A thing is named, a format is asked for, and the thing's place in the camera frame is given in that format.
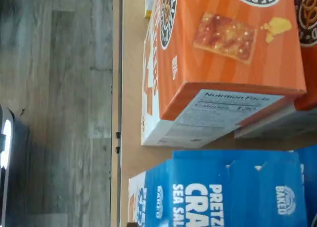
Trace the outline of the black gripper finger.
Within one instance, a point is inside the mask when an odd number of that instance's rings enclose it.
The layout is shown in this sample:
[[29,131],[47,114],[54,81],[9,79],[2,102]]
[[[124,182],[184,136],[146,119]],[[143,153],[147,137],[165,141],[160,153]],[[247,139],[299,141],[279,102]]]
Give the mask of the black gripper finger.
[[26,212],[28,128],[0,107],[0,225],[20,227]]

